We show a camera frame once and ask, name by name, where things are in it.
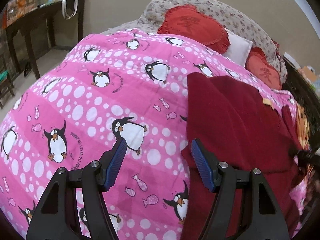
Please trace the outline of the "left red heart pillow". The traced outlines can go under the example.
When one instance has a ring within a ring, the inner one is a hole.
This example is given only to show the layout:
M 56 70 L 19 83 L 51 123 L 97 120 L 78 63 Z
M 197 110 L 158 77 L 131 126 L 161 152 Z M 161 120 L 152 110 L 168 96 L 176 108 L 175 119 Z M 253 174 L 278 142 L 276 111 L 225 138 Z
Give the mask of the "left red heart pillow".
M 190 4 L 169 9 L 157 33 L 191 38 L 220 54 L 231 45 L 223 25 Z

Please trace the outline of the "orange patterned cloth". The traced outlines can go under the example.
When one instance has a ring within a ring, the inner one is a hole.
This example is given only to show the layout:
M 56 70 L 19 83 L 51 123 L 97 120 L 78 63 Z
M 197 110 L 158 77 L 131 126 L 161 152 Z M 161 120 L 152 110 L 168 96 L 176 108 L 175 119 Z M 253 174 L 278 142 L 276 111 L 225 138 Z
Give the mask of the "orange patterned cloth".
M 298 141 L 304 150 L 310 149 L 310 124 L 306 116 L 306 112 L 303 106 L 297 104 L 296 113 L 296 133 Z

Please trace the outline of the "small green stool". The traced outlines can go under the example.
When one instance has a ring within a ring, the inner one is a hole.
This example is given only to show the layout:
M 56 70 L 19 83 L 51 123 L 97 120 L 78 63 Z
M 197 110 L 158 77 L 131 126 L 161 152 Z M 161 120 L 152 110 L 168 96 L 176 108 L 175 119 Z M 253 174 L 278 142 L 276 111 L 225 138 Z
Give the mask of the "small green stool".
M 1 73 L 1 99 L 7 94 L 10 93 L 12 97 L 15 96 L 13 91 L 13 83 L 11 81 L 10 75 L 7 70 Z

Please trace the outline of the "dark wooden side table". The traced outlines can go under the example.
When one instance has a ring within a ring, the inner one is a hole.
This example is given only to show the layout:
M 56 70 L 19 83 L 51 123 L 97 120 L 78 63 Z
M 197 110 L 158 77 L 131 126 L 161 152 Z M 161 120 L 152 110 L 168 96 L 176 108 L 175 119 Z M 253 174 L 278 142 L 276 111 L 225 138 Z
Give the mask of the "dark wooden side table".
M 14 37 L 17 33 L 20 33 L 25 42 L 28 61 L 30 62 L 31 69 L 38 80 L 40 78 L 39 68 L 36 63 L 36 56 L 33 49 L 31 32 L 37 29 L 40 25 L 46 24 L 46 37 L 48 42 L 48 49 L 46 51 L 50 51 L 52 49 L 66 50 L 70 51 L 72 49 L 71 46 L 58 46 L 55 40 L 55 31 L 54 31 L 54 16 L 62 11 L 62 2 L 54 2 L 49 5 L 45 5 L 39 9 L 35 9 L 23 17 L 16 20 L 13 24 L 9 25 L 5 29 L 5 33 L 7 36 L 8 48 L 10 56 L 13 60 L 13 64 L 15 69 L 21 73 L 22 70 L 20 68 L 19 61 L 17 59 L 16 50 L 14 46 Z

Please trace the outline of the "floral print quilt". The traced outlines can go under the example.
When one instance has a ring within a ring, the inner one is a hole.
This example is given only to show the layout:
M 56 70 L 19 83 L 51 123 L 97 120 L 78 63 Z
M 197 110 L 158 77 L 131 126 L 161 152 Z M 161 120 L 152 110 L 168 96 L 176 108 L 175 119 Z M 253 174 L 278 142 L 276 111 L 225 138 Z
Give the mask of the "floral print quilt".
M 132 28 L 138 28 L 146 33 L 155 33 L 164 22 L 165 14 L 169 9 L 186 4 L 194 5 L 199 12 L 217 20 L 226 29 L 252 41 L 253 47 L 262 49 L 267 62 L 278 71 L 281 83 L 285 83 L 287 68 L 279 53 L 278 44 L 253 19 L 217 0 L 151 0 L 138 19 L 107 29 L 102 34 L 110 35 Z

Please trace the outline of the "white square pillow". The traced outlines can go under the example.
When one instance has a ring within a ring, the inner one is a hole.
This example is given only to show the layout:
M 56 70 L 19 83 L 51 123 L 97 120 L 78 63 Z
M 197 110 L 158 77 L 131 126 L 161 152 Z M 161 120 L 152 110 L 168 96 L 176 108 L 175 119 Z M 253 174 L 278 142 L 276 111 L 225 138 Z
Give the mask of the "white square pillow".
M 223 56 L 244 67 L 252 49 L 253 42 L 236 35 L 228 29 L 226 29 L 226 31 L 230 45 Z

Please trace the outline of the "dark carved wooden bed frame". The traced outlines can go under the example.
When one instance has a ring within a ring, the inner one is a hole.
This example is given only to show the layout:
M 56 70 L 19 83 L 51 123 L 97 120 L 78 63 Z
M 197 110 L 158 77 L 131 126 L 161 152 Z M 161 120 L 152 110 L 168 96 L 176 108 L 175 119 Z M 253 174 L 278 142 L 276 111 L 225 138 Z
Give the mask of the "dark carved wooden bed frame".
M 319 149 L 319 98 L 307 81 L 299 74 L 293 64 L 284 59 L 287 79 L 283 88 L 292 93 L 295 100 L 304 107 L 310 124 L 309 144 L 313 152 Z

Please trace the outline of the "red heart pillow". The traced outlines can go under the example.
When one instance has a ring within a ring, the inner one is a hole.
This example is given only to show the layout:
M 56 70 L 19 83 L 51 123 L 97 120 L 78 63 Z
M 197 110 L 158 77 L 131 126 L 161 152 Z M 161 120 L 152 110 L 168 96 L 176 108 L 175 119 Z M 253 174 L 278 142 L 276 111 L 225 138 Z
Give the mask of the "red heart pillow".
M 190 4 L 169 9 L 157 33 L 191 38 L 220 54 L 231 45 L 223 25 Z
M 258 79 L 263 81 L 263 83 L 270 89 L 282 89 L 280 75 L 277 70 L 268 63 L 266 55 L 262 49 L 258 47 L 251 49 L 245 68 Z

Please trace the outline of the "orange patterned box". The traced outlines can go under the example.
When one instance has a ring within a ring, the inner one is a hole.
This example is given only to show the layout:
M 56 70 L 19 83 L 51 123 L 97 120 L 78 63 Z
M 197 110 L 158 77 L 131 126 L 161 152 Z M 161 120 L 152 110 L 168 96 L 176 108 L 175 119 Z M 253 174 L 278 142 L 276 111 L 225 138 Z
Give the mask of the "orange patterned box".
M 2 16 L 2 28 L 13 24 L 16 20 L 37 7 L 36 0 L 12 0 L 7 4 Z

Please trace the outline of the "right red heart pillow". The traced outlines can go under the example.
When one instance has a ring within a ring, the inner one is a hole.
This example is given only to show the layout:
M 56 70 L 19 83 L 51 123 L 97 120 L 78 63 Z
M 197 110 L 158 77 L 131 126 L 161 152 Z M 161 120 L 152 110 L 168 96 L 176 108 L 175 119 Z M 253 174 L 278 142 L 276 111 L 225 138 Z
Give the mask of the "right red heart pillow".
M 280 75 L 277 70 L 268 63 L 266 55 L 262 49 L 258 47 L 251 49 L 245 68 L 258 79 L 263 81 L 263 83 L 270 89 L 282 89 Z

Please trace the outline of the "dark red knit sweater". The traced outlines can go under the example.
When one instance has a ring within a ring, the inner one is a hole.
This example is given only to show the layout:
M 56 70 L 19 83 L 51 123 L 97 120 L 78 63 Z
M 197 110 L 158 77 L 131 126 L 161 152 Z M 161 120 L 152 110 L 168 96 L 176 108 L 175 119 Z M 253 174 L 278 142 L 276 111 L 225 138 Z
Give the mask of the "dark red knit sweater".
M 275 110 L 259 91 L 228 76 L 187 77 L 187 139 L 233 168 L 258 168 L 268 181 L 292 235 L 298 225 L 297 204 L 290 191 L 304 178 L 294 160 L 301 150 L 288 106 Z

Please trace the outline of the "pink penguin print blanket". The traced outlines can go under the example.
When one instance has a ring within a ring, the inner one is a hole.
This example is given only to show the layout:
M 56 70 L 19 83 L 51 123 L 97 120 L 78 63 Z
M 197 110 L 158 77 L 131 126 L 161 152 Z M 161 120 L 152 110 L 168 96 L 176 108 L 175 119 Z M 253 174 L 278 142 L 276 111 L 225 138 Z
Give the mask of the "pink penguin print blanket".
M 84 168 L 126 140 L 115 184 L 103 194 L 119 239 L 197 239 L 214 195 L 187 139 L 187 77 L 228 76 L 255 87 L 266 105 L 297 103 L 191 38 L 139 29 L 83 38 L 37 80 L 1 123 L 1 211 L 27 239 L 56 170 Z

